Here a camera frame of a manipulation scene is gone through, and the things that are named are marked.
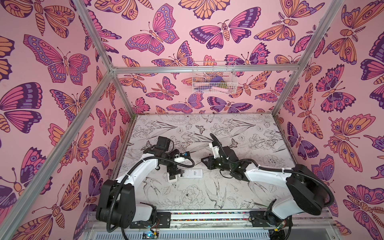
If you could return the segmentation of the white AC remote control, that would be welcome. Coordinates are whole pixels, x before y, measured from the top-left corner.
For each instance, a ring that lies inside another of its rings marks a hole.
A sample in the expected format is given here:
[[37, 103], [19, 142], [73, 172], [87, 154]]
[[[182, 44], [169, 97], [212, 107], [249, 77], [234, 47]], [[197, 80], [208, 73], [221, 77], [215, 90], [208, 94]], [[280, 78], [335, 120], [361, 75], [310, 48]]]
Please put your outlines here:
[[185, 169], [181, 174], [181, 178], [185, 179], [202, 179], [203, 170], [202, 169]]

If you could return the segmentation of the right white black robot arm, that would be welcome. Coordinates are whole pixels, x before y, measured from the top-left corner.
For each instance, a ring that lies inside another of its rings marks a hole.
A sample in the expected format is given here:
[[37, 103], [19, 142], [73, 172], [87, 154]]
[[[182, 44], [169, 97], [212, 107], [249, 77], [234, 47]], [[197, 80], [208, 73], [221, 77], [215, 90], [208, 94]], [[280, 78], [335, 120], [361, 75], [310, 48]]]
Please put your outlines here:
[[268, 225], [277, 226], [301, 213], [319, 216], [335, 202], [333, 191], [306, 166], [297, 164], [287, 169], [261, 166], [252, 159], [239, 159], [235, 151], [224, 147], [214, 134], [210, 136], [213, 154], [202, 159], [209, 170], [229, 172], [238, 181], [267, 183], [289, 191], [288, 196], [268, 205], [261, 217]]

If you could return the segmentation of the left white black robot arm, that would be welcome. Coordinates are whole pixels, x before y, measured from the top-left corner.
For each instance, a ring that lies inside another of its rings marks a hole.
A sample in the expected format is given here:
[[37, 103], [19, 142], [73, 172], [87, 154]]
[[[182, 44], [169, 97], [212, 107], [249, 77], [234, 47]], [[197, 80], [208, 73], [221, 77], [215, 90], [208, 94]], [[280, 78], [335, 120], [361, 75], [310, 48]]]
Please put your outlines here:
[[158, 222], [157, 207], [136, 201], [136, 187], [149, 174], [167, 167], [170, 176], [178, 174], [178, 167], [193, 168], [194, 160], [190, 152], [169, 150], [171, 139], [158, 137], [155, 145], [143, 150], [139, 161], [123, 176], [116, 180], [107, 180], [101, 188], [101, 195], [96, 210], [96, 219], [106, 223], [106, 230], [112, 233], [116, 229], [125, 230], [133, 223], [152, 228]]

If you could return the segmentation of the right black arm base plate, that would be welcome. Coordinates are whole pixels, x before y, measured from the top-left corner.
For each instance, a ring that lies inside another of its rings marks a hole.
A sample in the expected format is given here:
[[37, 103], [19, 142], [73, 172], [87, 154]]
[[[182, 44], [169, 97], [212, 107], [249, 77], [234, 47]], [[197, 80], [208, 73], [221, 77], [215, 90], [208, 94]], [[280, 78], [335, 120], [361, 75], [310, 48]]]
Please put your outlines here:
[[253, 227], [270, 227], [273, 228], [275, 232], [293, 226], [291, 216], [280, 219], [271, 211], [250, 211], [248, 221], [252, 223]]

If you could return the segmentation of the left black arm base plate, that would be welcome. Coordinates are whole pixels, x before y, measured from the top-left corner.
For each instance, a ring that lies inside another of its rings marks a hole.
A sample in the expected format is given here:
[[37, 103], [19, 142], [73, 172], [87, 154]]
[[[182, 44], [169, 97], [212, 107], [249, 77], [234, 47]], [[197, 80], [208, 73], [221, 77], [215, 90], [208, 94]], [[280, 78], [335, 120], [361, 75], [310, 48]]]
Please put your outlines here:
[[171, 212], [157, 212], [148, 221], [132, 222], [130, 229], [169, 229], [171, 225]]

